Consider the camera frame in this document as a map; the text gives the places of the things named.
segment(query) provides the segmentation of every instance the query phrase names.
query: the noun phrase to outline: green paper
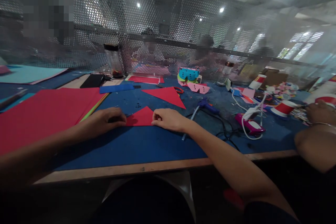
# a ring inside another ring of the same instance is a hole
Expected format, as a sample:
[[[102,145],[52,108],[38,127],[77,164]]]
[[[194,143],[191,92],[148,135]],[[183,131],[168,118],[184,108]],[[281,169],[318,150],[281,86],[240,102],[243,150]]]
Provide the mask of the green paper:
[[[185,81],[187,80],[187,83],[191,82],[191,83],[198,84],[198,82],[197,82],[197,78],[196,78],[195,80],[191,81],[191,80],[188,80],[187,78],[186,78],[186,79],[182,79],[179,75],[177,75],[177,79],[178,79],[179,81],[182,81],[182,82],[185,82]]]

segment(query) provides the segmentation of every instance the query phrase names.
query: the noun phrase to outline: wrist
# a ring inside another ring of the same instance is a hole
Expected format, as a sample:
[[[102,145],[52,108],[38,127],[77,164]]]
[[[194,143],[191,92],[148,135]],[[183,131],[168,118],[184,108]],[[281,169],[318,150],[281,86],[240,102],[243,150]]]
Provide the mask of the wrist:
[[[190,135],[195,128],[199,126],[196,122],[191,121],[190,119],[188,119],[188,121],[184,124],[183,128],[182,128],[182,132],[185,134]]]
[[[310,128],[318,131],[326,131],[336,134],[336,127],[333,124],[315,122],[311,125]]]

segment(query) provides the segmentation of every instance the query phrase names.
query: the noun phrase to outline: glass jar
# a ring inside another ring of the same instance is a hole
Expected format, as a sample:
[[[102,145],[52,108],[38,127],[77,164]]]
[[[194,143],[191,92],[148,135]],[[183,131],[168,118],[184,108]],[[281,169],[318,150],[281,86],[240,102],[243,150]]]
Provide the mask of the glass jar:
[[[107,58],[107,63],[110,67],[111,76],[113,78],[124,77],[119,46],[112,44],[104,44],[104,49]]]
[[[222,73],[220,77],[218,78],[218,81],[216,82],[217,86],[225,86],[225,82],[227,78],[229,77],[232,69],[233,69],[234,63],[231,63],[229,61],[225,62],[224,68],[222,70]]]

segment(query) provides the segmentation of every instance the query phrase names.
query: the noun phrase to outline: perforated metal screen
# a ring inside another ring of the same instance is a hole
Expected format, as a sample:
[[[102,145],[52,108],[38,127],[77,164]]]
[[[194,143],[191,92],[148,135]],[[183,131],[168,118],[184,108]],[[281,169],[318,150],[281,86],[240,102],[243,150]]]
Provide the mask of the perforated metal screen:
[[[231,61],[231,78],[249,82],[266,66],[289,74],[312,67],[278,57],[300,24],[285,21],[292,30],[277,39],[281,14],[234,0],[72,0],[62,9],[72,36],[26,37],[29,1],[0,0],[1,56],[10,63],[108,71],[103,43],[112,43],[121,46],[126,73],[176,75],[178,67],[193,67],[216,80]],[[49,11],[56,16],[55,8]],[[256,38],[263,35],[270,38],[260,46]]]

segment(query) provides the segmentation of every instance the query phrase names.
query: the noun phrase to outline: light blue paper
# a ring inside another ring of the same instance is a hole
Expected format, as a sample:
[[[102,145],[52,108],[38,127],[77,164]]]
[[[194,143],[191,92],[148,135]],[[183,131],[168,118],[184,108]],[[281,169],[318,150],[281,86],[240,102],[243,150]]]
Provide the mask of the light blue paper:
[[[34,93],[27,93],[24,96],[22,96],[20,99],[16,100],[15,102],[13,102],[12,104],[10,104],[9,106],[7,106],[6,108],[4,108],[3,110],[1,110],[0,112],[5,112],[8,109],[11,109],[12,107],[18,105],[19,103],[21,103],[24,100],[27,100],[29,97],[32,97],[34,95]],[[5,98],[5,99],[0,99],[0,103],[4,102],[5,100],[7,100],[9,97]]]
[[[37,80],[49,78],[66,68],[41,68],[26,65],[8,65],[11,73],[0,76],[3,83],[31,83]]]

